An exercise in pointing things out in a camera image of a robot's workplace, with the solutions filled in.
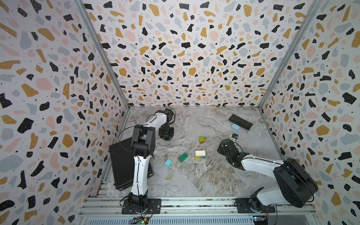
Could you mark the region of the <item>white long lego brick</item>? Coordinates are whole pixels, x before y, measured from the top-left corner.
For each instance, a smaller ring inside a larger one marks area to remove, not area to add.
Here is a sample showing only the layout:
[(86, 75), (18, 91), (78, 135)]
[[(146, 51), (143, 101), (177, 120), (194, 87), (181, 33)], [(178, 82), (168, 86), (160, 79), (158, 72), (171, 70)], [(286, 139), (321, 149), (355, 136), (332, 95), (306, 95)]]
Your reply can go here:
[(196, 156), (196, 158), (206, 157), (206, 151), (205, 150), (196, 150), (195, 156)]

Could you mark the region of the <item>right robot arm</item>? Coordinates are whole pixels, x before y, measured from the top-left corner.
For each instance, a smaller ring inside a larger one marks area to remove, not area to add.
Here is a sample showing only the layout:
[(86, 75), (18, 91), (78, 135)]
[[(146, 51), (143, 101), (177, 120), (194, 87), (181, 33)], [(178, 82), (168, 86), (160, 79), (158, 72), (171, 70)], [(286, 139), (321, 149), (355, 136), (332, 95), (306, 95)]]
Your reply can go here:
[(242, 171), (256, 172), (276, 180), (273, 188), (260, 187), (249, 198), (247, 203), (253, 212), (261, 213), (266, 207), (276, 204), (290, 204), (303, 207), (318, 191), (318, 185), (311, 176), (293, 158), (270, 160), (256, 157), (247, 152), (240, 152), (239, 145), (232, 139), (220, 142), (217, 152), (225, 156), (227, 162)]

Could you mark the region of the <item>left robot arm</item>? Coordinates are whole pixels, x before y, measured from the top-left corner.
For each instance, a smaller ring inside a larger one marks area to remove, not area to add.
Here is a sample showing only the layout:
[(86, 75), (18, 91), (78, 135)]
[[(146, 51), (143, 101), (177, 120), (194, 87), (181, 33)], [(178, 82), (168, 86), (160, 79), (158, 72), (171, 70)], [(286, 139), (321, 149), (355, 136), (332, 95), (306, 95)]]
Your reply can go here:
[(127, 200), (128, 205), (137, 212), (148, 209), (148, 167), (156, 147), (156, 133), (164, 141), (174, 136), (175, 112), (166, 108), (156, 111), (144, 124), (134, 126), (131, 139), (131, 151), (134, 155), (135, 171), (133, 185)]

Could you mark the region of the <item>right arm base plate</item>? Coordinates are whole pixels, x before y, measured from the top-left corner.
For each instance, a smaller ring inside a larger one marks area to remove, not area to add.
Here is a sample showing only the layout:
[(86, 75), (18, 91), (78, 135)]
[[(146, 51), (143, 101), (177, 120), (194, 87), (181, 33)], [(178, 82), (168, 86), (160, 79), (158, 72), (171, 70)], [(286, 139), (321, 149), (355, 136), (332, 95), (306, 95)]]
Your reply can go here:
[(238, 213), (275, 213), (273, 205), (264, 206), (258, 200), (252, 198), (236, 198), (234, 206)]

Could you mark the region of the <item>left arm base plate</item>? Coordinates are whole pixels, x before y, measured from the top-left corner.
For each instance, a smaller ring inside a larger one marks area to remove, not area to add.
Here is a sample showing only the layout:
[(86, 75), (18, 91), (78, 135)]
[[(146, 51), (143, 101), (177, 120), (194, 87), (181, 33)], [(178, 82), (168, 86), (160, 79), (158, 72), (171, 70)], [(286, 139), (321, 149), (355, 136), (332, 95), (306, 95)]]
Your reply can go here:
[(123, 215), (160, 214), (162, 200), (160, 198), (148, 199), (146, 203), (129, 203), (126, 199), (121, 213)]

